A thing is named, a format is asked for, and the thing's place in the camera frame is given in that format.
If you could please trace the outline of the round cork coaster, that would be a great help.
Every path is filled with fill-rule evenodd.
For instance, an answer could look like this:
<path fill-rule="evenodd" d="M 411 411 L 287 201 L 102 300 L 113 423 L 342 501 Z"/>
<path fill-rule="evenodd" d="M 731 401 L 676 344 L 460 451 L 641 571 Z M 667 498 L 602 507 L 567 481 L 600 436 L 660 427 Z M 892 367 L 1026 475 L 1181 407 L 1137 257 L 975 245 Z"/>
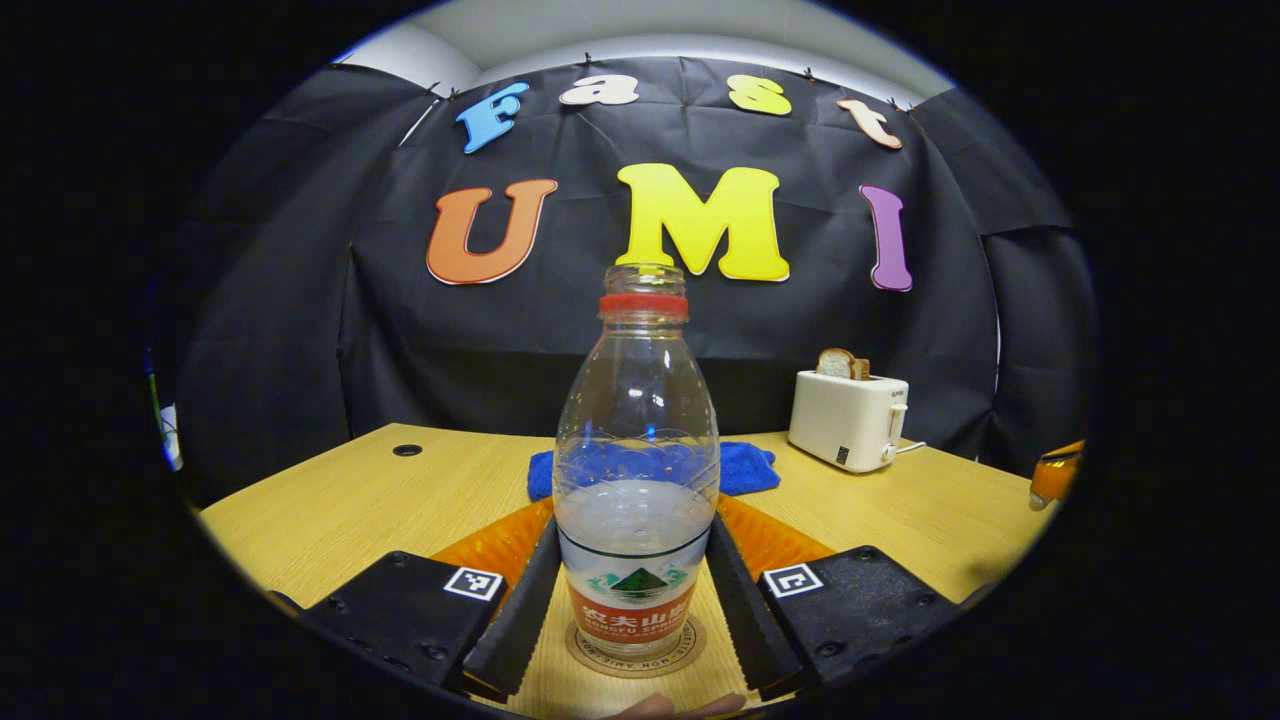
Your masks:
<path fill-rule="evenodd" d="M 692 615 L 686 618 L 675 644 L 664 653 L 645 659 L 613 659 L 590 644 L 576 625 L 564 629 L 566 647 L 579 664 L 594 673 L 634 680 L 667 676 L 691 666 L 704 652 L 707 642 L 707 629 Z"/>

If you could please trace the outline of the clear plastic water bottle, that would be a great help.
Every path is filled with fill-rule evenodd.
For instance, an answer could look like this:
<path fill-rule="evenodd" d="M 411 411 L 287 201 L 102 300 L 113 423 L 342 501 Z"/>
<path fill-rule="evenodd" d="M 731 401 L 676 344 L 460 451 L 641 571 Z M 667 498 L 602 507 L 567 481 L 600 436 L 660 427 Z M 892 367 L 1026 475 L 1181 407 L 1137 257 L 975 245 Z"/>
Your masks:
<path fill-rule="evenodd" d="M 643 661 L 680 641 L 716 518 L 716 410 L 684 331 L 684 273 L 605 273 L 602 334 L 559 415 L 552 498 L 579 634 Z"/>

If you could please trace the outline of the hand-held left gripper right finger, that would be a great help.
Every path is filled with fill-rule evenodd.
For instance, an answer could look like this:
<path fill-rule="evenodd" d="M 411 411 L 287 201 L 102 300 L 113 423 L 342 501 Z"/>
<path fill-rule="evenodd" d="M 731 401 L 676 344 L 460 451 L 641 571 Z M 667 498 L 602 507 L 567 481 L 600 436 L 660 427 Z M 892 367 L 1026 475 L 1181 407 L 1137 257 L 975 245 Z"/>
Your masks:
<path fill-rule="evenodd" d="M 739 665 L 762 700 L 844 684 L 965 609 L 874 546 L 832 550 L 727 495 L 707 562 Z"/>

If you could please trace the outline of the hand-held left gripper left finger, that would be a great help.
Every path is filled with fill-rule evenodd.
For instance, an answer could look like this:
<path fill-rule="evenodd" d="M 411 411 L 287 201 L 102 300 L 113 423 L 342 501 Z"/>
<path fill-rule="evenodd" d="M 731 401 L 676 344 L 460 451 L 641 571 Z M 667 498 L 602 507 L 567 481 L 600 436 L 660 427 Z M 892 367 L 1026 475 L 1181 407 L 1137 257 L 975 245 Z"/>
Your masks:
<path fill-rule="evenodd" d="M 507 701 L 531 662 L 559 568 L 544 498 L 430 557 L 392 551 L 300 619 L 416 685 Z"/>

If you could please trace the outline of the white toaster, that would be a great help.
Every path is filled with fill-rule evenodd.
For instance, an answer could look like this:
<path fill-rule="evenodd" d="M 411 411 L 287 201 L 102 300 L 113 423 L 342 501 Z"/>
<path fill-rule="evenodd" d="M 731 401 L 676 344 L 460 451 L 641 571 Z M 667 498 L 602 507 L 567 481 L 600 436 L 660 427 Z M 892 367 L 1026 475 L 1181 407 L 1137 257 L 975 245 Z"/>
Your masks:
<path fill-rule="evenodd" d="M 877 471 L 899 454 L 908 396 L 905 380 L 878 375 L 851 380 L 800 372 L 788 442 L 845 471 Z"/>

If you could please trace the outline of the black backdrop cloth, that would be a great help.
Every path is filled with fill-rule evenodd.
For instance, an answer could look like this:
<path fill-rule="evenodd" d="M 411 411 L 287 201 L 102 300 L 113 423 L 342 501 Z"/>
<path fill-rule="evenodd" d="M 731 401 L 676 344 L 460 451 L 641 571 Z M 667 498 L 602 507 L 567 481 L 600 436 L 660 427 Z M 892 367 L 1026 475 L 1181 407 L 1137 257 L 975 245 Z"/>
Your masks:
<path fill-rule="evenodd" d="M 389 423 L 552 436 L 617 261 L 687 279 L 724 434 L 783 430 L 822 350 L 908 382 L 905 433 L 1029 475 L 1085 434 L 1097 302 L 1074 224 L 952 88 L 911 109 L 640 56 L 436 96 L 316 73 L 224 156 L 160 291 L 191 497 Z"/>

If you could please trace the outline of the blue towel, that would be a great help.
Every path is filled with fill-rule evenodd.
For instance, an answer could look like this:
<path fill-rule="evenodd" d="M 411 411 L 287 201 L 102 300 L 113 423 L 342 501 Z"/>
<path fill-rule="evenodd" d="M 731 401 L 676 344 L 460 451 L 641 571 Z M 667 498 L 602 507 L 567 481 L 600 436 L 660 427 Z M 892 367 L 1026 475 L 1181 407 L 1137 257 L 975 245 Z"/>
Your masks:
<path fill-rule="evenodd" d="M 776 455 L 746 442 L 722 441 L 719 443 L 722 495 L 740 496 L 773 489 L 780 475 L 773 469 Z M 554 452 L 534 454 L 527 465 L 526 491 L 531 502 L 552 493 Z"/>

